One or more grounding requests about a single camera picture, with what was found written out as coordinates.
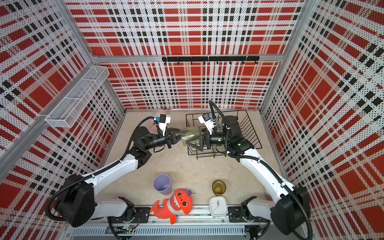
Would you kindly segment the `bright green plastic cup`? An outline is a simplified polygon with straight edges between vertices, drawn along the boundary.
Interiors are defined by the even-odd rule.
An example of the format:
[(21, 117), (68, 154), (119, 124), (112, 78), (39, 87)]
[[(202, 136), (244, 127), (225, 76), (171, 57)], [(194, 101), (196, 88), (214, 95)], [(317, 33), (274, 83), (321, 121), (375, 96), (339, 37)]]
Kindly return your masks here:
[(199, 138), (202, 135), (201, 127), (186, 127), (180, 129), (183, 146), (187, 146), (187, 141)]

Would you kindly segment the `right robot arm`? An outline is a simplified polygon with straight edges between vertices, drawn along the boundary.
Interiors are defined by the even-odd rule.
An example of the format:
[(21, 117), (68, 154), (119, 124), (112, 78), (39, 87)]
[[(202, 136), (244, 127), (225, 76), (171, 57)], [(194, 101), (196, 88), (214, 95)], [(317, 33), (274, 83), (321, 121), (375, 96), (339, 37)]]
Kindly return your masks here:
[(262, 158), (243, 135), (236, 116), (226, 116), (213, 101), (209, 101), (209, 106), (211, 111), (198, 118), (203, 128), (181, 131), (184, 144), (200, 152), (223, 146), (225, 156), (246, 167), (264, 186), (270, 201), (252, 197), (242, 202), (242, 214), (247, 221), (261, 217), (274, 223), (284, 235), (313, 239), (307, 189), (290, 183)]

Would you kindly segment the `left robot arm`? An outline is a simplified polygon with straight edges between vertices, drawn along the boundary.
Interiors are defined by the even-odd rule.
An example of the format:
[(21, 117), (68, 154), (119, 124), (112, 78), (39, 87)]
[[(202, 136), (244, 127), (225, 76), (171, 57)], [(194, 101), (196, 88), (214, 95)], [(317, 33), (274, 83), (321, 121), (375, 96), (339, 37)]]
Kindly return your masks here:
[(120, 159), (92, 173), (68, 177), (46, 203), (45, 215), (74, 228), (89, 220), (123, 216), (128, 210), (127, 199), (97, 201), (96, 196), (119, 178), (144, 166), (152, 156), (151, 149), (177, 144), (180, 130), (168, 128), (170, 122), (169, 115), (146, 117), (135, 128)]

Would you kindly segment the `pink plush toy polka dress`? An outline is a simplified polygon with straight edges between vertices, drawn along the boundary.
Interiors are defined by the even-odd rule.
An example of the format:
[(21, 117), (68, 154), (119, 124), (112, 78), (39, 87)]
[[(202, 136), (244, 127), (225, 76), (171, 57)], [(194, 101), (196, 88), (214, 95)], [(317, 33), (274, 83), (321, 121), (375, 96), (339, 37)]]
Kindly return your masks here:
[[(163, 109), (159, 109), (156, 111), (155, 113), (155, 120), (159, 123), (160, 121), (160, 116), (161, 115), (166, 115), (167, 112)], [(157, 127), (156, 127), (156, 124), (155, 124), (155, 121), (153, 121), (153, 126), (152, 126), (152, 130), (157, 130)]]

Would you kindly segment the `purple plastic cup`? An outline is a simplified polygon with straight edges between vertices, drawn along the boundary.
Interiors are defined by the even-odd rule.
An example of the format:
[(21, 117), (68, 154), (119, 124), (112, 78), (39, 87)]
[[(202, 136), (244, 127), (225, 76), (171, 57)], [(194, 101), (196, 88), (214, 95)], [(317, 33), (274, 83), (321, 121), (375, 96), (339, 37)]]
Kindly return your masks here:
[(160, 174), (153, 182), (154, 189), (164, 196), (172, 193), (171, 178), (167, 174)]

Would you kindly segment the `olive glass cup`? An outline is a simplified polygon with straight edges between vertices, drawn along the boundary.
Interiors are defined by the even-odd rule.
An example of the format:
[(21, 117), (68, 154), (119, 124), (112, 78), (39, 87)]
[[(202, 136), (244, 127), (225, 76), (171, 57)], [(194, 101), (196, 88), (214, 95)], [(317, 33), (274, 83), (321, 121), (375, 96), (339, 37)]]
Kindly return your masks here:
[(215, 180), (212, 184), (212, 191), (216, 196), (222, 196), (226, 192), (227, 186), (222, 180)]

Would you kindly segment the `white kitchen scale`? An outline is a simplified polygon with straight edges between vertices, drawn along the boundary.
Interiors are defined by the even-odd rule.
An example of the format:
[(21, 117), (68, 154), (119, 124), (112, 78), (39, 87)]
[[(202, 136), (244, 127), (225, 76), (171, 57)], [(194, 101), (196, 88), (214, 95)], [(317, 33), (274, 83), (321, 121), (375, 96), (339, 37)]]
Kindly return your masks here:
[(228, 214), (227, 201), (222, 196), (212, 197), (209, 201), (210, 214), (213, 218), (223, 218)]

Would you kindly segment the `red shark plush toy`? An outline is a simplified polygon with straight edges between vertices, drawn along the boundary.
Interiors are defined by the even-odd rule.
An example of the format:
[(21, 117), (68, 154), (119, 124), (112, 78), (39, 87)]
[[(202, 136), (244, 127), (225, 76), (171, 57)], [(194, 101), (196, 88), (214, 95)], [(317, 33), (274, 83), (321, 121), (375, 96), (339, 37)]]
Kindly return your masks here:
[(158, 219), (169, 219), (170, 224), (176, 223), (178, 216), (187, 216), (193, 209), (193, 198), (190, 190), (176, 190), (174, 194), (163, 201), (163, 205), (159, 206), (157, 201), (150, 213)]

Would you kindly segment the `black wall hook rail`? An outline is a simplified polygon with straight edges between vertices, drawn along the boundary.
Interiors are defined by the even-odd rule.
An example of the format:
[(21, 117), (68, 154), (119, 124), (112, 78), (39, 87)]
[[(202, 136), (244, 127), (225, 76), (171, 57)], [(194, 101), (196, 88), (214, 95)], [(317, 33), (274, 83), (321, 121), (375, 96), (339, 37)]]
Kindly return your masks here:
[(167, 62), (258, 62), (260, 56), (206, 56), (206, 57), (162, 57)]

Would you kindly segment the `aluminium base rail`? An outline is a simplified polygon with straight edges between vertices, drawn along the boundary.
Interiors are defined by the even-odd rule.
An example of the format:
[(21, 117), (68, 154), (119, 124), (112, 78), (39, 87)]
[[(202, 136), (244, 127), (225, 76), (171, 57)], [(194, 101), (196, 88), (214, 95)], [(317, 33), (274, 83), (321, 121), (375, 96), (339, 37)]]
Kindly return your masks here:
[(169, 220), (158, 219), (149, 213), (148, 207), (138, 207), (141, 222), (133, 220), (123, 223), (112, 218), (112, 228), (121, 238), (157, 237), (157, 236), (250, 236), (257, 238), (268, 229), (270, 222), (263, 218), (246, 221), (240, 206), (229, 206), (224, 217), (213, 218), (209, 206), (195, 206), (188, 216), (177, 217), (175, 224)]

